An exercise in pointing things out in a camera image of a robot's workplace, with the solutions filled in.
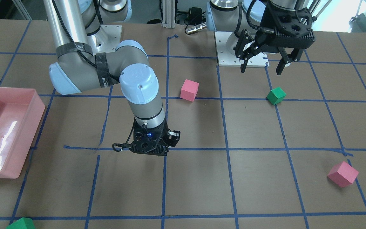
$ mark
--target foam block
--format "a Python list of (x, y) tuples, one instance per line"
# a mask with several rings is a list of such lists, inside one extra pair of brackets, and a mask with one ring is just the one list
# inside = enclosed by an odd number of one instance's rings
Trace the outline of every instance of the foam block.
[(346, 187), (354, 183), (357, 178), (358, 171), (355, 170), (347, 162), (343, 161), (340, 164), (334, 165), (327, 177), (340, 187)]
[(32, 219), (20, 218), (13, 224), (7, 226), (6, 229), (35, 229), (35, 225), (33, 224)]
[(285, 96), (286, 93), (280, 87), (277, 87), (275, 89), (270, 90), (266, 98), (272, 103), (272, 105), (275, 105), (282, 102)]
[(194, 101), (197, 91), (199, 90), (199, 83), (185, 80), (180, 91), (180, 97), (185, 100)]

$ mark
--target pink plastic bin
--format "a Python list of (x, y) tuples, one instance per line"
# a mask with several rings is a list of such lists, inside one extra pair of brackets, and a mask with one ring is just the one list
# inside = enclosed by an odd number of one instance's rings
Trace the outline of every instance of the pink plastic bin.
[(45, 105), (36, 90), (0, 87), (0, 178), (18, 178)]

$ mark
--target blue joint cap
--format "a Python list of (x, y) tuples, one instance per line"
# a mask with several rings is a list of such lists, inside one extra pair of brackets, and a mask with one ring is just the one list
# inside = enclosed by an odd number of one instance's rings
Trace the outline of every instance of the blue joint cap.
[(84, 11), (86, 11), (93, 0), (78, 0), (78, 6), (80, 7), (80, 12), (84, 13)]
[(207, 11), (206, 11), (206, 23), (207, 23), (207, 29), (210, 31), (216, 32), (217, 29), (215, 28), (215, 23), (213, 19), (213, 12), (211, 11), (210, 2), (207, 3)]
[(158, 94), (159, 82), (151, 67), (146, 64), (131, 64), (119, 77), (121, 91), (134, 104), (147, 104)]
[(56, 91), (60, 94), (81, 93), (81, 91), (71, 82), (69, 77), (56, 62), (49, 67), (49, 76)]
[(125, 41), (122, 41), (121, 43), (119, 43), (116, 46), (115, 51), (117, 51), (119, 48), (124, 47), (124, 46), (132, 46), (132, 47), (135, 47), (135, 48), (139, 48), (142, 52), (144, 52), (144, 54), (146, 55), (146, 58), (149, 60), (148, 55), (146, 54), (144, 48), (138, 42), (136, 42), (134, 40), (125, 40)]

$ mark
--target pink cube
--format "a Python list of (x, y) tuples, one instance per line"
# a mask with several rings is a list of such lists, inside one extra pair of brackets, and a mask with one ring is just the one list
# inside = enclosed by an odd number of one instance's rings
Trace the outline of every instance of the pink cube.
[(199, 90), (199, 83), (191, 80), (185, 80), (182, 90), (180, 91), (180, 97), (182, 99), (193, 102), (198, 90)]
[(327, 177), (343, 188), (353, 184), (357, 175), (358, 171), (351, 167), (347, 162), (343, 161), (340, 164), (334, 165), (331, 171), (327, 174)]

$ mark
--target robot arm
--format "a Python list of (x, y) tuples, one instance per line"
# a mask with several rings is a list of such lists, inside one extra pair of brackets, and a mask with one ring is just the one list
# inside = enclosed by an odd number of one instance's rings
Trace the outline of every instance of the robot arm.
[[(235, 56), (240, 59), (241, 72), (248, 60), (261, 52), (280, 53), (276, 68), (280, 75), (285, 66), (298, 62), (303, 50), (315, 41), (307, 0), (211, 0), (207, 3), (207, 25), (190, 28), (187, 33), (207, 27), (211, 31), (234, 32), (238, 38)], [(285, 48), (293, 48), (287, 54)]]
[(89, 45), (86, 34), (90, 27), (101, 30), (96, 14), (86, 16), (93, 4), (87, 7), (82, 17), (82, 7), (77, 0), (44, 0), (44, 3), (57, 47), (58, 61), (49, 68), (57, 92), (74, 94), (120, 83), (135, 116), (131, 131), (134, 141), (132, 144), (128, 141), (114, 144), (113, 149), (118, 151), (115, 148), (118, 146), (129, 148), (134, 153), (167, 155), (169, 147), (174, 147), (179, 141), (180, 132), (172, 132), (167, 127), (159, 83), (142, 46), (136, 41), (126, 40), (119, 43), (115, 51), (99, 52)]

